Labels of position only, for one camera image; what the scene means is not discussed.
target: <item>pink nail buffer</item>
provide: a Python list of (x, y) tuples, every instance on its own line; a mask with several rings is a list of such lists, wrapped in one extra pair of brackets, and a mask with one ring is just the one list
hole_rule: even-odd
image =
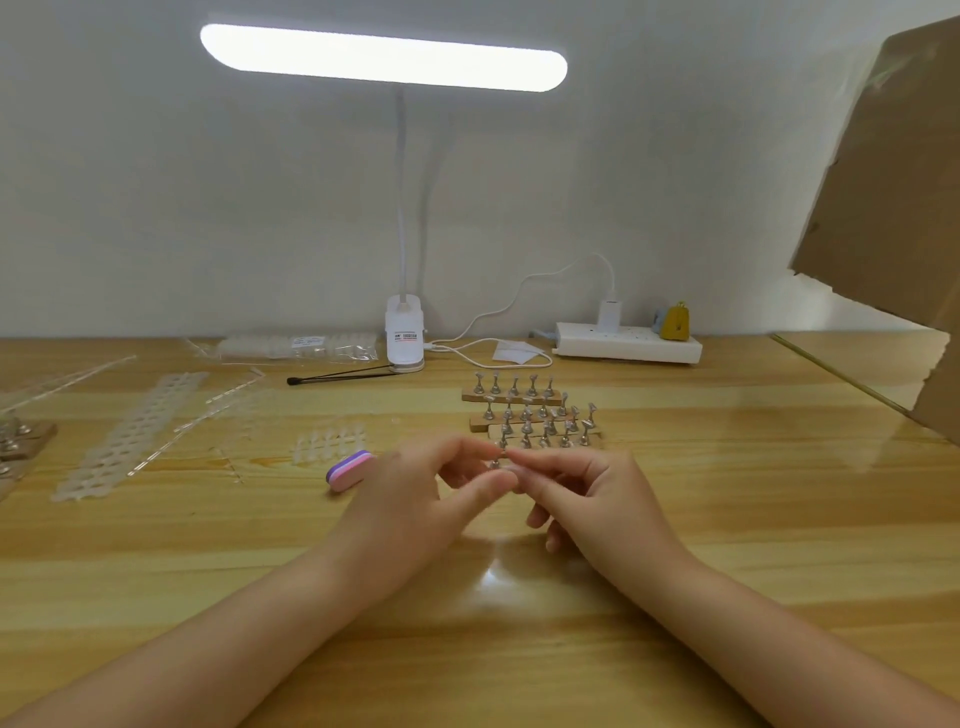
[(376, 455), (362, 449), (330, 468), (326, 473), (326, 482), (334, 493), (343, 493), (370, 474)]

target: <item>white paper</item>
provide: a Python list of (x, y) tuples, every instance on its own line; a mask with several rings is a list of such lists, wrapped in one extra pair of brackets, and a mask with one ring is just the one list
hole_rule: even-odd
[(324, 345), (325, 336), (298, 336), (290, 344), (291, 349), (319, 348)]
[(543, 353), (543, 349), (538, 349), (533, 344), (527, 344), (525, 341), (500, 341), (497, 342), (496, 351), (493, 352), (493, 360), (526, 364), (537, 356), (537, 354), (541, 353)]

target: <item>cardboard box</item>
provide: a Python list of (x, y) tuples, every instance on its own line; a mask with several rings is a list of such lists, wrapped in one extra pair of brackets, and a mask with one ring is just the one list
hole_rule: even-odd
[(887, 39), (791, 268), (951, 334), (911, 417), (960, 444), (960, 17)]

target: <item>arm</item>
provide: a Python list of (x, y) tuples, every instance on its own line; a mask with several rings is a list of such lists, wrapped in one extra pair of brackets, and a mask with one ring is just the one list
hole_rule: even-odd
[[(311, 652), (402, 586), (516, 486), (489, 441), (380, 459), (319, 546), (176, 629), (0, 721), (2, 728), (230, 728)], [(436, 474), (458, 492), (440, 499)]]
[(699, 563), (629, 453), (509, 450), (552, 517), (547, 550), (572, 539), (637, 606), (694, 650), (777, 728), (955, 726), (960, 704)]

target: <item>black tweezers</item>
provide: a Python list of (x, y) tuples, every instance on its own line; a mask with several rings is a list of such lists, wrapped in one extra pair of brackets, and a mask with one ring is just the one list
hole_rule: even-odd
[(325, 381), (350, 381), (351, 379), (376, 379), (378, 376), (394, 376), (396, 372), (380, 372), (375, 375), (362, 375), (358, 372), (375, 372), (377, 369), (386, 369), (390, 365), (383, 364), (379, 367), (367, 367), (366, 369), (351, 369), (348, 372), (331, 372), (328, 375), (317, 376), (288, 376), (287, 384), (294, 387), (298, 384), (320, 383)]

